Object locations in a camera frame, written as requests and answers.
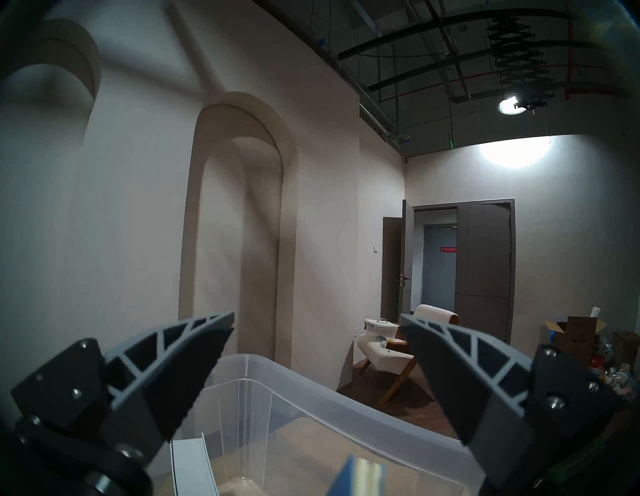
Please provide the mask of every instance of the clutter pile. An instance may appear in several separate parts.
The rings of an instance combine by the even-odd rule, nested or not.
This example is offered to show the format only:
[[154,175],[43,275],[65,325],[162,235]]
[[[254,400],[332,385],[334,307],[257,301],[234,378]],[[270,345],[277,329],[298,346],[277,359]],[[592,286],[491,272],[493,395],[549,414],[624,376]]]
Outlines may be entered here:
[[551,343],[587,365],[600,380],[625,399],[640,395],[640,335],[614,332],[612,342],[600,335],[607,325],[593,307],[590,317],[567,317],[566,321],[543,321],[551,331]]

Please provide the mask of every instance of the arched doorway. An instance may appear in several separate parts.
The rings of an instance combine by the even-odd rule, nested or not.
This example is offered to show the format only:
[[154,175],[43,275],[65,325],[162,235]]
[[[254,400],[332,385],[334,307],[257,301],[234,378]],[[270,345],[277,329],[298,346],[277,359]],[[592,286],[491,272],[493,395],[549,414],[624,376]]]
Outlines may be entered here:
[[225,354],[275,358],[282,159],[264,125],[227,104],[196,123],[180,269],[180,318],[236,312]]

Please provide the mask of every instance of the clear plastic storage box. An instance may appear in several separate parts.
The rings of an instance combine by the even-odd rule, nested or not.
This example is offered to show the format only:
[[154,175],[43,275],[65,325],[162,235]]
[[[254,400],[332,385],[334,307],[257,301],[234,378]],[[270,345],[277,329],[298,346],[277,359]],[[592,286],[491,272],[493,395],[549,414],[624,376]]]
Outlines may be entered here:
[[[474,495],[484,478],[459,441],[255,355],[220,359],[175,437],[199,438],[222,496],[324,496],[349,454],[386,466],[385,496]],[[174,494],[172,456],[166,446],[148,468],[157,495]],[[203,466],[186,464],[197,479]]]

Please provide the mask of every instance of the black metal pipe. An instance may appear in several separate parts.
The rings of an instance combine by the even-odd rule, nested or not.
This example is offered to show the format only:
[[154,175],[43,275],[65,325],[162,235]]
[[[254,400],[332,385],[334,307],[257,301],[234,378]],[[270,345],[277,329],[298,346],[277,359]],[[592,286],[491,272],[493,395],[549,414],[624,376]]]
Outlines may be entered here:
[[[630,96],[629,92],[620,86],[615,84],[603,84],[603,83],[590,83],[588,81],[557,81],[554,83],[546,84],[544,90],[558,90],[568,88],[572,90],[591,90],[594,92],[611,92],[617,93],[621,97]],[[480,100],[490,97],[501,97],[502,88],[496,88],[494,90],[487,90],[485,92],[471,93],[471,100]],[[451,100],[452,103],[464,103],[468,101],[466,97],[455,97]]]
[[452,15],[451,17],[445,17],[443,19],[432,19],[418,24],[412,24],[408,28],[398,29],[392,33],[384,36],[380,36],[368,42],[361,43],[352,48],[346,49],[343,52],[338,53],[338,60],[344,60],[359,53],[365,52],[381,45],[401,40],[407,36],[416,35],[430,29],[444,28],[446,26],[453,26],[455,24],[462,24],[464,22],[471,22],[473,20],[492,19],[499,15],[512,15],[516,17],[555,17],[557,19],[570,19],[572,16],[566,12],[559,10],[549,10],[545,8],[503,8],[494,10],[481,10],[478,12],[469,12],[466,14]]
[[[575,40],[542,40],[539,42],[527,42],[526,44],[523,44],[523,45],[528,47],[536,46],[536,47],[599,48],[599,46],[595,43],[579,42]],[[441,67],[459,64],[460,62],[473,60],[476,58],[482,58],[487,55],[492,55],[494,52],[497,52],[500,50],[504,50],[504,49],[503,48],[487,48],[485,50],[478,50],[477,52],[469,52],[469,53],[464,53],[462,55],[448,56],[446,59],[441,60],[440,62],[423,65],[421,67],[416,67],[415,69],[408,70],[406,72],[403,72],[402,74],[398,74],[397,76],[393,76],[388,79],[385,79],[384,81],[380,81],[379,83],[372,84],[371,86],[368,87],[368,90],[370,92],[373,92],[380,88],[384,88],[386,86],[399,83],[400,81],[404,81],[405,79],[409,79],[411,77],[415,77],[420,74],[425,74],[426,72],[438,70]]]

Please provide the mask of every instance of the spotlight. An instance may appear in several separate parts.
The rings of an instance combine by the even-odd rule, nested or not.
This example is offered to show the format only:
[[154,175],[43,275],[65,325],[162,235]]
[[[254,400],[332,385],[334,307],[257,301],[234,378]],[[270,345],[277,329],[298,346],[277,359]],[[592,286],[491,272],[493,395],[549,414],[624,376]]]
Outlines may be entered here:
[[507,98],[498,104],[498,111],[505,115],[518,115],[523,113],[526,109],[524,107],[516,107],[516,103],[518,103],[518,100],[515,96]]

